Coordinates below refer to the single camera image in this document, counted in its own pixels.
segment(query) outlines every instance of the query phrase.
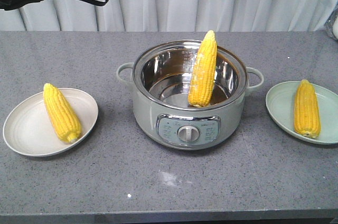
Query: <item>plate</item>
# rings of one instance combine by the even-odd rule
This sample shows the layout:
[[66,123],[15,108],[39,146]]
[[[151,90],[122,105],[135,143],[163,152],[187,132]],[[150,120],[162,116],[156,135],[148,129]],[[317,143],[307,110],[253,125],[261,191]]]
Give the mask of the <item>plate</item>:
[[294,132],[294,97],[299,81],[282,82],[266,94],[266,107],[272,119],[287,133],[314,144],[338,143],[338,95],[313,84],[321,118],[321,133],[311,139]]
[[40,92],[16,106],[6,118],[3,137],[10,149],[26,156],[50,156],[76,146],[89,134],[98,117],[96,101],[82,90],[60,90],[80,119],[81,137],[72,144],[58,139],[44,106],[43,92]]

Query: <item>granite countertop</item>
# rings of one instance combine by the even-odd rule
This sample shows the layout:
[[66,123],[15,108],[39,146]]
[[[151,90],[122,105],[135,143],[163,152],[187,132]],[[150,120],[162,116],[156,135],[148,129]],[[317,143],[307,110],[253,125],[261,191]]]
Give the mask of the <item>granite countertop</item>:
[[0,32],[1,127],[46,82],[81,89],[99,107],[88,137],[64,153],[23,156],[1,140],[0,223],[338,217],[337,145],[293,138],[265,106],[267,91],[283,81],[307,78],[338,93],[338,43],[321,31],[216,34],[265,83],[246,98],[227,140],[181,151],[139,128],[115,71],[154,45],[204,32]]

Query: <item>cooking pot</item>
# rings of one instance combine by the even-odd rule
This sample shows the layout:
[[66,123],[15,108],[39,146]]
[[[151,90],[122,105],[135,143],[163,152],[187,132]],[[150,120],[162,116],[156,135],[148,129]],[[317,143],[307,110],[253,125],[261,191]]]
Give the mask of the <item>cooking pot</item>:
[[[211,102],[206,107],[190,106],[187,96],[200,44],[198,40],[163,43],[116,71],[132,93],[140,128],[162,145],[200,150],[223,142],[239,125],[245,96],[263,84],[259,70],[245,67],[233,53],[218,47]],[[121,77],[125,69],[132,69],[129,80]],[[248,73],[257,75],[259,84],[249,86]]]

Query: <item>curtain fold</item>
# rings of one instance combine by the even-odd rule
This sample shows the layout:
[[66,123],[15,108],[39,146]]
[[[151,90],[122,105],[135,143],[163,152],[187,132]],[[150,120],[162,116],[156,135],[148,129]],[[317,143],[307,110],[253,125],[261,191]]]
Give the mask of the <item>curtain fold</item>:
[[0,10],[10,31],[316,31],[338,0],[44,0]]

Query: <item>corn cob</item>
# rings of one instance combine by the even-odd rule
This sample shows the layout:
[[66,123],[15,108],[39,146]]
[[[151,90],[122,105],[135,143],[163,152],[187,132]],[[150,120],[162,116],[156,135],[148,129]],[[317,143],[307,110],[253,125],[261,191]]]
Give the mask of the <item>corn cob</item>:
[[46,83],[43,100],[58,138],[67,143],[75,142],[81,134],[81,124],[62,92]]
[[188,94],[190,105],[205,107],[210,103],[214,86],[216,57],[215,33],[209,30],[197,52]]
[[302,80],[297,88],[294,103],[295,132],[305,137],[316,138],[321,131],[317,96],[313,85]]

